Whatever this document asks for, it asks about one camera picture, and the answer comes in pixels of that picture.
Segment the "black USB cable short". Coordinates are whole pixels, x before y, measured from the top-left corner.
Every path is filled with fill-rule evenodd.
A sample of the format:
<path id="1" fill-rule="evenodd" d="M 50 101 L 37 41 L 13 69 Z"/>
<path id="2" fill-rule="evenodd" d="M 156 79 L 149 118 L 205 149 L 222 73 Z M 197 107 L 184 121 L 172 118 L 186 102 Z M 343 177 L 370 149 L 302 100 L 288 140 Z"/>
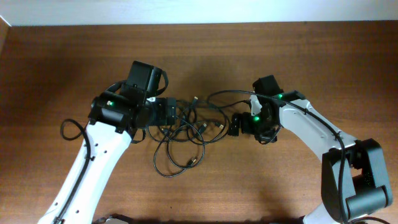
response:
<path id="1" fill-rule="evenodd" d="M 220 129 L 220 132 L 212 139 L 205 140 L 203 138 L 203 134 L 208 129 L 208 125 L 213 123 L 217 128 Z M 226 134 L 223 134 L 223 131 L 226 129 L 224 124 L 221 124 L 217 120 L 204 120 L 197 121 L 194 123 L 189 123 L 188 121 L 181 120 L 180 126 L 175 130 L 171 131 L 169 139 L 175 142 L 191 142 L 196 145 L 207 145 L 220 141 L 223 139 Z M 186 134 L 185 139 L 178 139 L 177 136 L 179 133 L 184 132 Z"/>

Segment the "black USB cable long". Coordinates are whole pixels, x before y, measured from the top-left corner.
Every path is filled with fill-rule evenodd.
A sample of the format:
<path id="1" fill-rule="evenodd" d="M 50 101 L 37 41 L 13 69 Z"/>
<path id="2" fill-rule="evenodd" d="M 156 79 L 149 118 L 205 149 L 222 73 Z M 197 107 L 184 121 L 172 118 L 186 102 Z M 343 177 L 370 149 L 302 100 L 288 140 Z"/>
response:
<path id="1" fill-rule="evenodd" d="M 181 120 L 188 121 L 189 123 L 194 123 L 197 121 L 204 121 L 204 120 L 208 120 L 208 119 L 217 120 L 218 122 L 220 122 L 221 124 L 224 124 L 226 126 L 226 129 L 223 131 L 223 134 L 227 135 L 227 133 L 228 133 L 227 128 L 231 124 L 231 118 L 228 117 L 228 115 L 226 114 L 226 112 L 224 110 L 228 109 L 228 108 L 232 108 L 238 104 L 245 104 L 245 105 L 251 106 L 249 100 L 240 100 L 240 101 L 236 101 L 234 103 L 224 105 L 224 106 L 218 106 L 218 105 L 215 105 L 214 103 L 210 103 L 205 100 L 198 100 L 197 98 L 194 98 L 192 101 L 177 100 L 177 108 L 180 110 L 179 115 L 178 115 L 179 126 L 180 126 Z M 198 110 L 208 110 L 211 112 L 215 112 L 221 116 L 221 119 L 199 118 Z M 178 134 L 177 138 L 185 139 L 186 134 L 184 132 L 181 132 Z"/>

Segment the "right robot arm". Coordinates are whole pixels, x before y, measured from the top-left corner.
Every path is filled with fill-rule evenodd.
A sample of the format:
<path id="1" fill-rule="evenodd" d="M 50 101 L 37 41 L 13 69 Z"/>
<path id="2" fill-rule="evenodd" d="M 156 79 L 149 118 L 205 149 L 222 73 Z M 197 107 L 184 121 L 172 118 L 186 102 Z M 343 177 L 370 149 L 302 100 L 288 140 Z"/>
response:
<path id="1" fill-rule="evenodd" d="M 256 80 L 249 112 L 235 113 L 228 135 L 250 134 L 261 144 L 284 128 L 322 163 L 321 204 L 294 223 L 360 223 L 390 206 L 393 193 L 381 145 L 336 127 L 298 91 L 285 92 L 269 75 Z"/>

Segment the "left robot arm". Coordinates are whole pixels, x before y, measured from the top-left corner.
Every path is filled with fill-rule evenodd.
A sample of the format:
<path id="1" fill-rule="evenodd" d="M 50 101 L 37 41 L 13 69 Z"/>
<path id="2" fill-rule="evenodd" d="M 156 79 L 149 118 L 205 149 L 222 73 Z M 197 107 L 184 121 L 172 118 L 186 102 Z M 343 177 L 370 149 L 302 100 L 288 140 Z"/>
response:
<path id="1" fill-rule="evenodd" d="M 143 62 L 131 65 L 125 80 L 118 81 L 95 97 L 82 127 L 72 119 L 83 142 L 78 155 L 53 204 L 39 223 L 91 223 L 98 202 L 118 160 L 136 143 L 138 130 L 149 126 L 173 125 L 175 98 L 163 98 L 168 82 L 166 71 Z"/>

